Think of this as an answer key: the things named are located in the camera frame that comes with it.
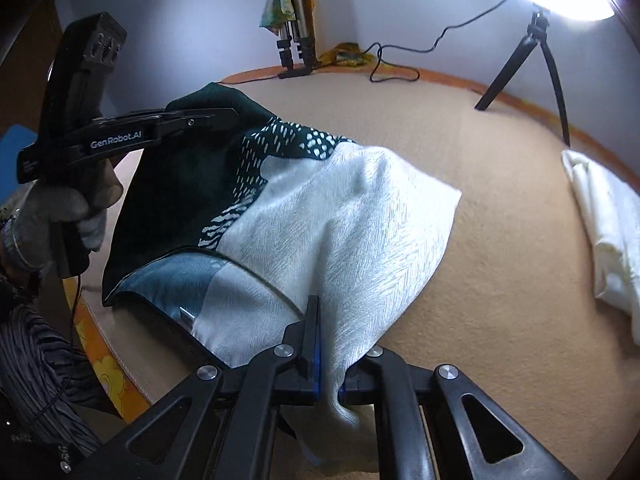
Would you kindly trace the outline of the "left hand grey glove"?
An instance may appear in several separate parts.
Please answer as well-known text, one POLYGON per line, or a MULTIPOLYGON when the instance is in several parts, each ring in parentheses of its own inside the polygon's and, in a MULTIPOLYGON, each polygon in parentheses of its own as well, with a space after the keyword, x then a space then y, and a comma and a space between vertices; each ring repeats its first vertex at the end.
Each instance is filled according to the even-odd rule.
POLYGON ((77 185, 60 188, 36 183, 18 201, 1 231, 1 263, 6 272, 25 276, 52 263, 52 226, 58 222, 78 229, 82 247, 89 252, 100 249, 106 211, 119 201, 124 188, 109 160, 99 162, 96 169, 96 184, 85 194, 77 185))

